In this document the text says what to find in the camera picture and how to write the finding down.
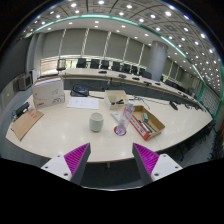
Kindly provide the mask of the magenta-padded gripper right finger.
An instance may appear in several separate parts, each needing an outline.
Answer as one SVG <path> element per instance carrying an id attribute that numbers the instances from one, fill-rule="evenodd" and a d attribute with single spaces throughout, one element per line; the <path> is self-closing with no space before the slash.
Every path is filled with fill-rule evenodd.
<path id="1" fill-rule="evenodd" d="M 159 155 L 137 143 L 133 144 L 132 153 L 144 185 L 182 169 L 169 155 Z"/>

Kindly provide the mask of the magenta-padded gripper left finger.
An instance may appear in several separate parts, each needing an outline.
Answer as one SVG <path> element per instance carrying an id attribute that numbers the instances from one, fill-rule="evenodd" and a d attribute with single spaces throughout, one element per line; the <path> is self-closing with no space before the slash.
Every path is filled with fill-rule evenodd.
<path id="1" fill-rule="evenodd" d="M 42 169 L 79 185 L 90 153 L 91 147 L 90 144 L 87 143 L 65 155 L 53 157 L 42 166 Z"/>

